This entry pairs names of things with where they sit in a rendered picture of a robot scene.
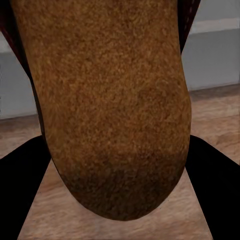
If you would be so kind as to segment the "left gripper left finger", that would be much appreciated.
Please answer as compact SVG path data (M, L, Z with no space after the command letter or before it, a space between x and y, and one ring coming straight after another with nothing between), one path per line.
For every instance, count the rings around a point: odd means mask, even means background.
M0 159L0 240L17 240L50 160L42 135Z

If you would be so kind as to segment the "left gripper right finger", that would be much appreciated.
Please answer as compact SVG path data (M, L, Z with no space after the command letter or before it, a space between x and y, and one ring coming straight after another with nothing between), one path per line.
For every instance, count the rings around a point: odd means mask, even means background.
M191 135L185 168L213 240L240 240L240 165Z

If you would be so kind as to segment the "sandal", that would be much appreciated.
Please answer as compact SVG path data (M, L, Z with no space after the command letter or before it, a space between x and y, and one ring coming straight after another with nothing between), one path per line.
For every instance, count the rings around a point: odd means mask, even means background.
M181 54L200 2L0 0L52 161L94 214L137 220L179 182L192 122Z

